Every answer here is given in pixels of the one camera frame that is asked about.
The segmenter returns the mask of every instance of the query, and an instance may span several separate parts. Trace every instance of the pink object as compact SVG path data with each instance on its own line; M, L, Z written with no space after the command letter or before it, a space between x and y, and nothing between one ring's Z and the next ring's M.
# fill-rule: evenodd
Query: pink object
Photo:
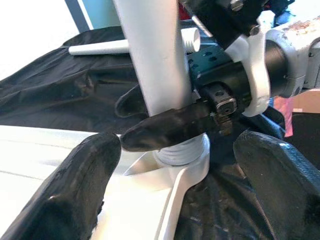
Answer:
M274 108L280 111L285 119L285 137L291 137L294 134L292 127L292 112L294 109L293 98L283 98L280 96L274 99Z

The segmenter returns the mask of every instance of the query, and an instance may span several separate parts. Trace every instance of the screw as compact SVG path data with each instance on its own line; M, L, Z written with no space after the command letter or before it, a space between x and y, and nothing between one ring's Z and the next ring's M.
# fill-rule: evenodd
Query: screw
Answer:
M250 35L251 36L257 35L259 31L260 31L260 26L259 25L254 26L250 29Z
M240 11L244 6L244 0L231 0L230 7L234 12Z

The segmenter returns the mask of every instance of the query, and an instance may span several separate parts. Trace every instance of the mounting hole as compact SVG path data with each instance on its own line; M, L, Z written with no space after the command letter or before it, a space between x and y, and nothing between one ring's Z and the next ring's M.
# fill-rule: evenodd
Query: mounting hole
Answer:
M212 57L209 58L209 61L210 61L210 62L214 62L214 61L216 61L216 60L217 60L217 58L216 58L215 56L212 56Z
M207 51L206 53L203 54L204 57L207 57L207 56L210 56L210 55L212 55L212 52L210 52L210 51Z
M193 66L191 67L191 69L196 69L197 67L199 67L199 65L198 65L198 64L195 64L195 65L193 65Z
M215 95L217 96L217 97L221 97L221 96L223 96L225 93L223 92L223 91L217 91L216 93L215 93Z

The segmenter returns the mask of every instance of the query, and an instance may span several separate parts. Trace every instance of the black tarp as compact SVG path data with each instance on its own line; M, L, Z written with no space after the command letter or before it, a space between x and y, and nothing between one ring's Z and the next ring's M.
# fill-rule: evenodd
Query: black tarp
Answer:
M130 56L68 53L72 45L121 39L120 27L81 33L0 81L0 125L121 134L137 124L144 115L115 115L118 98L137 84ZM235 161L233 144L246 130L281 138L281 120L270 109L265 115L240 119L232 135L208 133L209 174L187 191L176 239L273 238L255 190Z

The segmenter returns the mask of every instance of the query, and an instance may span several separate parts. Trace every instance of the white base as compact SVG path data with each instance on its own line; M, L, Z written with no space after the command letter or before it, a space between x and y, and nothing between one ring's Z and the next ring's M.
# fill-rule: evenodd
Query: white base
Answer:
M0 126L0 236L72 148L94 133ZM172 239L185 192L209 170L209 139L185 166L158 164L151 152L122 151L104 195L93 240Z

